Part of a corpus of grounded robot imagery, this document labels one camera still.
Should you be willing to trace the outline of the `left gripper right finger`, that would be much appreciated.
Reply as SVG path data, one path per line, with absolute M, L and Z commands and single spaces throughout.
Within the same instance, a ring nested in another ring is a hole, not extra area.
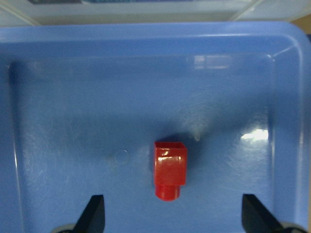
M 242 196 L 242 227 L 246 233 L 278 233 L 284 230 L 254 194 Z

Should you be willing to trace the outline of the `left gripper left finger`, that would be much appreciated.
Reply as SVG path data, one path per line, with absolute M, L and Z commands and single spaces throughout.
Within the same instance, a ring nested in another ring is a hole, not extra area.
M 80 218 L 76 222 L 73 233 L 103 233 L 105 228 L 104 196 L 93 195 Z

